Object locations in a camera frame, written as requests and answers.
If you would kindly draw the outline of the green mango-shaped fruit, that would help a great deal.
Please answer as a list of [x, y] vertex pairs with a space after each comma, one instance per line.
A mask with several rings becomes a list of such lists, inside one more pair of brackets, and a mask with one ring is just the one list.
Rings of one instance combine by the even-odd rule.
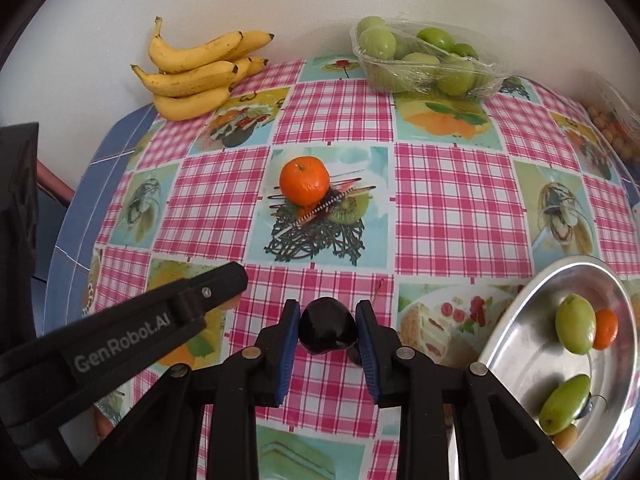
[[560, 343], [570, 353], [583, 356], [591, 350], [596, 336], [596, 314], [584, 297], [566, 296], [556, 310], [554, 326]]
[[556, 387], [539, 413], [540, 428], [548, 436], [554, 436], [572, 422], [582, 411], [591, 388], [591, 378], [578, 374]]

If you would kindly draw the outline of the dark cherry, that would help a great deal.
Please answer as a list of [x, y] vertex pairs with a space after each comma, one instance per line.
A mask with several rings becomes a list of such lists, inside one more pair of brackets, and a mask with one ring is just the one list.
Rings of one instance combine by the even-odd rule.
[[350, 362], [362, 365], [355, 318], [332, 297], [320, 297], [306, 305], [298, 324], [298, 339], [313, 356], [344, 350]]

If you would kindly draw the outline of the orange tangerine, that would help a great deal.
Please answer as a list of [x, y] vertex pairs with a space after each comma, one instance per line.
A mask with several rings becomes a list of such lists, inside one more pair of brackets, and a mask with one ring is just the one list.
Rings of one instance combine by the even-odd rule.
[[596, 312], [596, 334], [592, 348], [594, 350], [605, 350], [612, 346], [618, 335], [618, 317], [611, 309], [601, 309]]

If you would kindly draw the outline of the round stainless steel bowl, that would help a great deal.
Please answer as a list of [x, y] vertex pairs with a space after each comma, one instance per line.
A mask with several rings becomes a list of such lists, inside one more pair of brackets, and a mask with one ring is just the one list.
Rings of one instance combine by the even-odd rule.
[[[555, 333], [555, 311], [571, 294], [594, 310], [609, 308], [620, 322], [616, 341], [583, 356], [567, 351]], [[484, 363], [532, 416], [564, 380], [578, 374], [591, 379], [593, 411], [578, 420], [577, 442], [565, 452], [584, 479], [605, 474], [620, 455], [634, 411], [637, 385], [637, 331], [623, 282], [593, 257], [567, 257], [541, 271], [522, 289], [514, 286], [462, 285], [447, 289], [445, 301], [469, 310], [485, 300], [486, 322], [466, 334]]]

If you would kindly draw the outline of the small brown longan fruit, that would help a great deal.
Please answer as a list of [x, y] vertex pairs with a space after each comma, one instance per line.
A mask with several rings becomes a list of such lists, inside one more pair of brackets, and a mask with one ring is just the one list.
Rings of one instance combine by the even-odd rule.
[[575, 444], [578, 436], [578, 428], [574, 424], [569, 424], [552, 437], [552, 442], [559, 451], [565, 452]]

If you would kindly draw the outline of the plastic tray of green jujubes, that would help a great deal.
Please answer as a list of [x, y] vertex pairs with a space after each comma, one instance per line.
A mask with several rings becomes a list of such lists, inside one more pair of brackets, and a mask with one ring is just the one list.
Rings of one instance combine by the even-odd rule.
[[463, 27], [367, 16], [349, 33], [352, 53], [377, 92], [434, 91], [477, 101], [512, 75], [495, 40]]

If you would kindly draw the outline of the plastic box of longans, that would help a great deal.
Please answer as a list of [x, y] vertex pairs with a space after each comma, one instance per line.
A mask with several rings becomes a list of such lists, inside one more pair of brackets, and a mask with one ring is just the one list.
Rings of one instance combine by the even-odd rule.
[[580, 102], [629, 173], [639, 179], [639, 107], [595, 72], [580, 74]]

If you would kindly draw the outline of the bunch of yellow bananas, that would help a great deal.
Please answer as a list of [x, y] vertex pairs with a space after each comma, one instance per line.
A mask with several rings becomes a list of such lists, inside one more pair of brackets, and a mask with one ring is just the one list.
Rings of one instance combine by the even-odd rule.
[[218, 110], [245, 79], [268, 64], [255, 54], [274, 39], [272, 32], [234, 30], [197, 47], [171, 47], [162, 35], [164, 21], [154, 20], [148, 55], [156, 68], [148, 73], [134, 64], [131, 70], [151, 92], [153, 105], [170, 122], [185, 122]]

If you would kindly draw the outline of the pink checkered fruit tablecloth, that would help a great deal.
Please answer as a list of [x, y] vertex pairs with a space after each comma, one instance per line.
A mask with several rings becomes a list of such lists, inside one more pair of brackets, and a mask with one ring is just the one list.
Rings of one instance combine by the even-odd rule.
[[[320, 159], [330, 187], [296, 206], [282, 167]], [[478, 352], [486, 322], [445, 301], [462, 285], [522, 289], [566, 256], [603, 259], [639, 291], [639, 191], [585, 107], [511, 78], [481, 102], [372, 92], [356, 60], [266, 68], [216, 113], [168, 122], [151, 107], [107, 135], [85, 181], [96, 196], [85, 311], [228, 260], [250, 286], [231, 312], [101, 402], [119, 420], [166, 368], [204, 368], [245, 346], [285, 298], [370, 298], [401, 338], [446, 365]]]

